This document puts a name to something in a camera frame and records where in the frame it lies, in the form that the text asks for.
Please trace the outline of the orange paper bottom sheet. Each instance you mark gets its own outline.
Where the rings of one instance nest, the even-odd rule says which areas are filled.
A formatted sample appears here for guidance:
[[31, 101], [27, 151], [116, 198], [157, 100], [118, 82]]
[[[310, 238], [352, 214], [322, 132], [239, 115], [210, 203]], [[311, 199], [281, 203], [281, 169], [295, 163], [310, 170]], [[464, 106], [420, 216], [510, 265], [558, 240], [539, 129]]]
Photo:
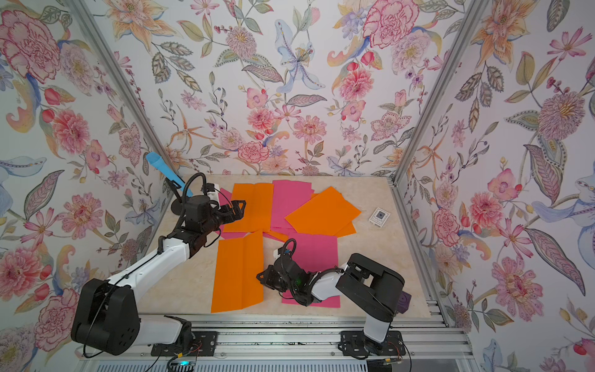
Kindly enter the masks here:
[[263, 233], [223, 240], [218, 245], [212, 313], [241, 310], [264, 300], [257, 275], [264, 270]]

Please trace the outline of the orange paper sheet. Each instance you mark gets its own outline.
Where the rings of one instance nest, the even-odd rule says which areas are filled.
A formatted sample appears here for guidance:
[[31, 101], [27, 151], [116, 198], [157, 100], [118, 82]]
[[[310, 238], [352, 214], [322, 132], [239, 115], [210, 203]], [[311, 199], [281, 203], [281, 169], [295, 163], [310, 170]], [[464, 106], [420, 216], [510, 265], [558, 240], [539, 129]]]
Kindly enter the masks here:
[[264, 270], [263, 233], [223, 240], [218, 245], [212, 313], [241, 310], [264, 300], [257, 275]]
[[225, 233], [268, 232], [271, 228], [274, 186], [271, 183], [235, 184], [233, 200], [246, 202], [244, 217], [224, 226]]
[[309, 235], [344, 237], [355, 231], [353, 220], [361, 211], [329, 187], [285, 217], [297, 232]]

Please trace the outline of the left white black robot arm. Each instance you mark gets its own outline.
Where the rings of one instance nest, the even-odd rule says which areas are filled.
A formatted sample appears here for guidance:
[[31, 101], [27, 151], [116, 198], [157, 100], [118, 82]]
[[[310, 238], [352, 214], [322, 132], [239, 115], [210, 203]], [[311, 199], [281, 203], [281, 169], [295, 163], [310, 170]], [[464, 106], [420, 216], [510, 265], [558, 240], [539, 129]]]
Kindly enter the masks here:
[[139, 315], [139, 300], [169, 272], [208, 246], [208, 236], [240, 221], [246, 202], [220, 206], [208, 195], [181, 201], [173, 231], [160, 237], [155, 253], [108, 279], [92, 279], [81, 291], [71, 339], [84, 348], [118, 356], [130, 347], [166, 345], [188, 353], [195, 344], [192, 324], [176, 316]]

